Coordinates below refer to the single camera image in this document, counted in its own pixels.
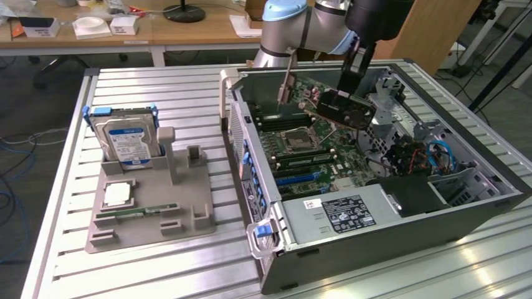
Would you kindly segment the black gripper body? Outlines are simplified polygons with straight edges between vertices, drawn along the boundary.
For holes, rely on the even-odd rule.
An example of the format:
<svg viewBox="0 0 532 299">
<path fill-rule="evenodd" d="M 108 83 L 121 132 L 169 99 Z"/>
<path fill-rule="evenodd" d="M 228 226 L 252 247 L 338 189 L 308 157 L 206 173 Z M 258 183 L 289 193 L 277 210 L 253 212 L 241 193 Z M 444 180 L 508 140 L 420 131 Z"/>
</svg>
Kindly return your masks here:
<svg viewBox="0 0 532 299">
<path fill-rule="evenodd" d="M 356 33 L 361 44 L 397 37 L 409 14 L 409 1 L 353 0 L 345 14 L 345 27 Z"/>
</svg>

